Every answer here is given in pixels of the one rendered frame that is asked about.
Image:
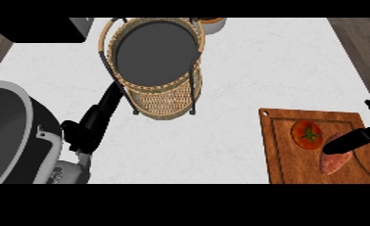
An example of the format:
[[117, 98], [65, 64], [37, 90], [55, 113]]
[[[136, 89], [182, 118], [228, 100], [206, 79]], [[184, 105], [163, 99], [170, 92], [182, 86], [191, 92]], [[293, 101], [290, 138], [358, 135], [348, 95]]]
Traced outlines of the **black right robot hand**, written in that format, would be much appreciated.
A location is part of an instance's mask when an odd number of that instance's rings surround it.
[[370, 144], [370, 127], [364, 126], [358, 113], [344, 113], [342, 118], [354, 129], [339, 136], [323, 148], [326, 155], [345, 154]]

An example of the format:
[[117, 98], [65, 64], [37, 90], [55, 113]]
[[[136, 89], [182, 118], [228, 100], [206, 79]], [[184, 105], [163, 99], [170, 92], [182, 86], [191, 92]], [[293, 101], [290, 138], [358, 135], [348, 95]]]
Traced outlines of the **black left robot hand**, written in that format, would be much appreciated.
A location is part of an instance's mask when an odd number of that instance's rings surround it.
[[64, 140], [73, 152], [91, 155], [96, 150], [122, 97], [120, 88], [111, 83], [98, 104], [92, 105], [82, 120], [65, 120], [61, 123]]

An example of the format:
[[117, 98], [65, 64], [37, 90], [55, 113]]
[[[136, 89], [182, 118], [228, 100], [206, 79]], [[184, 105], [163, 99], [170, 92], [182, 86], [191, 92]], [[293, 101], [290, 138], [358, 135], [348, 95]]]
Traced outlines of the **sweet potato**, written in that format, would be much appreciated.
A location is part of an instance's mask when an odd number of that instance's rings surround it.
[[335, 174], [351, 159], [352, 159], [352, 152], [347, 152], [344, 154], [332, 154], [332, 155], [321, 153], [320, 156], [321, 174], [323, 175]]

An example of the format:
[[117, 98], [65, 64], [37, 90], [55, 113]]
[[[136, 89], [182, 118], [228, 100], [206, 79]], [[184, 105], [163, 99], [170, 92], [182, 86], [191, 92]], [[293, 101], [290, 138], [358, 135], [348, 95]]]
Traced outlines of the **wooden cutting board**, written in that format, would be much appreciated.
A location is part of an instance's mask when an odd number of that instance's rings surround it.
[[370, 184], [370, 144], [354, 150], [339, 171], [323, 175], [321, 149], [301, 148], [290, 129], [296, 121], [311, 120], [324, 138], [364, 127], [358, 113], [320, 112], [259, 108], [270, 181], [273, 184]]

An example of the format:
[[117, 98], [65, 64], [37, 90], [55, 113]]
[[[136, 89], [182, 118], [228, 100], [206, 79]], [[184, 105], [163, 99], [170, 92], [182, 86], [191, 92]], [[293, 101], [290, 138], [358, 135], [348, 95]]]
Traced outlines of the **tiered wicker basket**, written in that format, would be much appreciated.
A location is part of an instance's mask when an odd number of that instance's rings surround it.
[[187, 18], [132, 18], [105, 28], [98, 53], [135, 114], [172, 120], [196, 112], [206, 32]]

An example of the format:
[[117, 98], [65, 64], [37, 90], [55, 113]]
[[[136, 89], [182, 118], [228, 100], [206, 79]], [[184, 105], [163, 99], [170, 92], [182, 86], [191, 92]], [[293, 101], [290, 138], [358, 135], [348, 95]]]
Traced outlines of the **red tomato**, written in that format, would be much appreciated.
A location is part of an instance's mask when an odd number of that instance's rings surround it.
[[290, 128], [290, 135], [293, 142], [301, 148], [317, 150], [323, 146], [323, 131], [311, 120], [299, 120], [295, 122]]

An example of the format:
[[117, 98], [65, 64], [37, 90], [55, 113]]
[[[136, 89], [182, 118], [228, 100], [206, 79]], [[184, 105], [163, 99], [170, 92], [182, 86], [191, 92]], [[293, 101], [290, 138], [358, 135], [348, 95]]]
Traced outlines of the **black box appliance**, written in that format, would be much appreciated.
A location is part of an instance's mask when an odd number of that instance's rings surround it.
[[0, 18], [0, 34], [14, 43], [83, 43], [93, 18]]

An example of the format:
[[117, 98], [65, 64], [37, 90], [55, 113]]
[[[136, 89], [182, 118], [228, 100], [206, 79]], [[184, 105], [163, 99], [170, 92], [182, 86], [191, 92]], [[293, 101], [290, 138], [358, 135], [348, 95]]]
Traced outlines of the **grey pot with orange contents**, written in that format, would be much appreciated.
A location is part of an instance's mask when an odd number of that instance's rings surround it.
[[200, 18], [200, 21], [204, 27], [206, 35], [212, 35], [222, 30], [227, 18]]

